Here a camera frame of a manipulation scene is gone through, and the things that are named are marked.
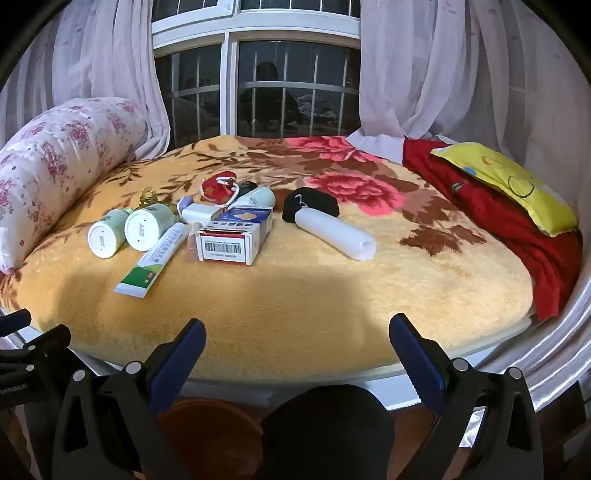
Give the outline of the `sheer white curtain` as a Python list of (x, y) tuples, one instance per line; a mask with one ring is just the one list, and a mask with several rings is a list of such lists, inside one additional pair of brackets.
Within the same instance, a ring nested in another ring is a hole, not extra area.
[(590, 231), (590, 86), (519, 1), (365, 1), (361, 125), (349, 138), (400, 162), (404, 138), (478, 142), (544, 180)]
[(139, 159), (163, 154), (170, 124), (156, 75), (150, 1), (51, 1), (2, 61), (1, 140), (75, 98), (120, 97), (147, 122)]

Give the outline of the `yellow cartoon pillow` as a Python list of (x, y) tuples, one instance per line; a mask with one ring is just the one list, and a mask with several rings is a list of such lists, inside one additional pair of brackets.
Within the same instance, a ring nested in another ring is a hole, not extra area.
[(574, 211), (558, 193), (500, 152), (462, 142), (431, 153), (517, 202), (544, 234), (556, 237), (578, 228)]

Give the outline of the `black knit pouch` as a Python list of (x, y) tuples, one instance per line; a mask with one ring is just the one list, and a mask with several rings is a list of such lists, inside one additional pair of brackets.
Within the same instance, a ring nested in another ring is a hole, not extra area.
[(281, 217), (287, 223), (294, 223), (296, 221), (296, 214), (303, 208), (311, 208), (332, 217), (339, 217), (339, 202), (334, 196), (312, 189), (308, 187), (301, 187), (291, 191), (283, 201), (283, 213)]

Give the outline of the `purple white small case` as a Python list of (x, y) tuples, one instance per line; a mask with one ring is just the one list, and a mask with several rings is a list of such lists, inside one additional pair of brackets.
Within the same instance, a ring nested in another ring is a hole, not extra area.
[(184, 196), (183, 198), (181, 198), (176, 204), (178, 215), (181, 215), (182, 211), (191, 204), (193, 204), (192, 196)]

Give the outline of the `green white ointment tube box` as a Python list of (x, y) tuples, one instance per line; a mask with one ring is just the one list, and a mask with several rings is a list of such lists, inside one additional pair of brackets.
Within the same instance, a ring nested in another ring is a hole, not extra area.
[(113, 292), (134, 298), (144, 298), (164, 267), (186, 240), (189, 227), (177, 222), (136, 262)]

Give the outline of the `red blanket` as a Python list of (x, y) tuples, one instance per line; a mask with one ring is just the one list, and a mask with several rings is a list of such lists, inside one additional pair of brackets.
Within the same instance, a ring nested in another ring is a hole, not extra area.
[(432, 154), (444, 146), (441, 141), (407, 138), (403, 165), (520, 258), (534, 280), (533, 303), (540, 321), (559, 315), (581, 271), (581, 232), (554, 238), (542, 233), (517, 202)]

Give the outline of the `orange trash bucket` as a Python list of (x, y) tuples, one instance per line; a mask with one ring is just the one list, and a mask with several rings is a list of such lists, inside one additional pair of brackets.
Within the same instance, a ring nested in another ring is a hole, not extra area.
[(159, 428), (193, 479), (252, 479), (263, 458), (263, 430), (245, 411), (206, 398), (184, 398), (158, 415)]

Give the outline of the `white green bottle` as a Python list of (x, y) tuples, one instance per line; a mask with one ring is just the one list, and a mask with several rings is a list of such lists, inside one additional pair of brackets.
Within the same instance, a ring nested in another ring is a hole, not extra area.
[(101, 259), (112, 257), (125, 241), (124, 226), (132, 209), (113, 209), (92, 224), (87, 233), (87, 245)]
[(259, 186), (252, 191), (239, 196), (233, 201), (230, 208), (270, 208), (276, 206), (276, 196), (269, 187)]
[(175, 223), (175, 215), (168, 206), (160, 203), (134, 210), (124, 225), (125, 239), (129, 246), (145, 252)]

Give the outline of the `left sheer white curtain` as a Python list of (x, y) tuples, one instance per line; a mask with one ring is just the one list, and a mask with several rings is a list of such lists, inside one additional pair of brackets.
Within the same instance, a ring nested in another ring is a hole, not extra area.
[(139, 159), (163, 154), (170, 124), (156, 75), (150, 1), (51, 1), (2, 61), (1, 140), (75, 98), (120, 97), (147, 122)]

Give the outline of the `white cylinder tube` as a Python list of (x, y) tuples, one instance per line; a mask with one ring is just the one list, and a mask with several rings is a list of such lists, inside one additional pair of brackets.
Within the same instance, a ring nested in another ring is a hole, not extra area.
[(304, 207), (294, 215), (297, 227), (318, 237), (356, 261), (373, 260), (377, 252), (375, 237), (362, 229), (320, 210)]

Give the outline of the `red crochet pouch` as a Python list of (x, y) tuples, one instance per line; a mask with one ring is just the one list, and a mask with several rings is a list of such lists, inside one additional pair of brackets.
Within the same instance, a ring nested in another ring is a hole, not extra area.
[(228, 170), (208, 177), (200, 185), (201, 197), (217, 206), (229, 205), (235, 201), (238, 193), (238, 177), (235, 172)]

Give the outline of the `pink floral rolled quilt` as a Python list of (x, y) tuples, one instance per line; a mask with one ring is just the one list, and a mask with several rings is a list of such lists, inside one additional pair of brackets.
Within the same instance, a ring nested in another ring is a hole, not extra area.
[(133, 156), (148, 125), (118, 97), (76, 98), (43, 112), (1, 149), (1, 272), (10, 274), (103, 174)]

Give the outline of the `white charger plug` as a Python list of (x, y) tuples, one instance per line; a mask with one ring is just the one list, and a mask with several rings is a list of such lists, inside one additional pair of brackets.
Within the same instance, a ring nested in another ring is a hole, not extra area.
[(221, 216), (222, 213), (222, 207), (192, 203), (180, 211), (180, 217), (188, 225), (198, 223), (201, 226), (205, 226)]

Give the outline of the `floral beige fleece blanket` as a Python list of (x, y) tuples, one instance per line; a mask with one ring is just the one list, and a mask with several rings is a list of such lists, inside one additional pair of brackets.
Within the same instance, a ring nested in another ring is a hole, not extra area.
[[(279, 200), (304, 186), (331, 194), (343, 221), (376, 238), (376, 256), (349, 259), (274, 217), (252, 265), (191, 261), (179, 249), (144, 298), (116, 293), (140, 255), (123, 247), (94, 256), (89, 227), (136, 206), (146, 188), (176, 201), (222, 171), (270, 187)], [(105, 175), (2, 279), (1, 306), (29, 310), (41, 331), (65, 324), (74, 349), (116, 364), (145, 358), (197, 318), (207, 345), (194, 378), (272, 383), (393, 365), (388, 326), (397, 313), (448, 350), (475, 344), (524, 320), (532, 290), (514, 253), (400, 165), (341, 138), (221, 136)]]

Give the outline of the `right sheer white curtain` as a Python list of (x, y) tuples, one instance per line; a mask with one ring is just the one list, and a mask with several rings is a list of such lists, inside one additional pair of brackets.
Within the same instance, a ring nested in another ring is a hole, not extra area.
[(400, 162), (404, 138), (478, 142), (544, 180), (590, 231), (590, 86), (519, 1), (365, 1), (361, 125), (349, 138)]

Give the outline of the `white barred window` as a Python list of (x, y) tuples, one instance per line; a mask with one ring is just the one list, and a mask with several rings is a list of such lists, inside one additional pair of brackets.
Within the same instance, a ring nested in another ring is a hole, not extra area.
[(170, 148), (356, 131), (360, 19), (358, 1), (154, 2)]

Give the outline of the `dark green small bottle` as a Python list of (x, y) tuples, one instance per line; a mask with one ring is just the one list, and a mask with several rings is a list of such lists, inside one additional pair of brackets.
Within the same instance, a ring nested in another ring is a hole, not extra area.
[(255, 190), (259, 185), (252, 181), (245, 181), (238, 184), (238, 195), (242, 196), (249, 193), (252, 190)]

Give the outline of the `blue red medicine box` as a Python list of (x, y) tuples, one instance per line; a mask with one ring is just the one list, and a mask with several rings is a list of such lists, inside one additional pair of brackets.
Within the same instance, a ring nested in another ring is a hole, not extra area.
[(198, 259), (252, 266), (272, 227), (270, 208), (231, 208), (197, 231)]

